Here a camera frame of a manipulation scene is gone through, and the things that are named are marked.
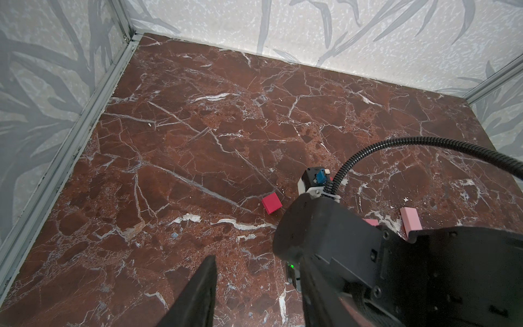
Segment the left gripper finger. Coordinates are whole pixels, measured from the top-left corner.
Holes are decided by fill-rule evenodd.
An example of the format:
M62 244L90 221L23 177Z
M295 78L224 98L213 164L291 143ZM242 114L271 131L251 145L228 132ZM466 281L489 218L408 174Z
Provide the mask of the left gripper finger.
M157 326L213 326L216 287L216 257L207 256Z

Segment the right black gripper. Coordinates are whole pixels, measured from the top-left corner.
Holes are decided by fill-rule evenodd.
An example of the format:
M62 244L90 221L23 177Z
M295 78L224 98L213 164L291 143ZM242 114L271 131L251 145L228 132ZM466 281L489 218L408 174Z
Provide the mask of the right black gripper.
M419 249L330 198L298 196L279 222L273 252L294 266L311 258L336 292L358 290L396 326L427 326L427 267Z

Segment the light pink long block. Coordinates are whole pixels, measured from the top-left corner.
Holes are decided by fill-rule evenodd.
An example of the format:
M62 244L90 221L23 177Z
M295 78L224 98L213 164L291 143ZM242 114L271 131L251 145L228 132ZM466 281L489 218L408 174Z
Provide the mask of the light pink long block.
M411 232L422 230L422 224L416 208L403 207L400 209L406 237L409 238Z

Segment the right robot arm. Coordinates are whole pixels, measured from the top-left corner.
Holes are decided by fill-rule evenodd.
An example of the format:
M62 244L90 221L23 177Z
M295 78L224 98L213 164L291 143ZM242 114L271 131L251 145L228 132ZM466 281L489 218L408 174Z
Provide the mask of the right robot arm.
M405 145L450 149L522 176L517 159L428 136L367 146L332 181L318 168L305 172L313 190L299 195L284 213L272 250L302 294L306 325L521 326L521 234L456 226L414 230L402 238L340 204L338 188L360 160Z

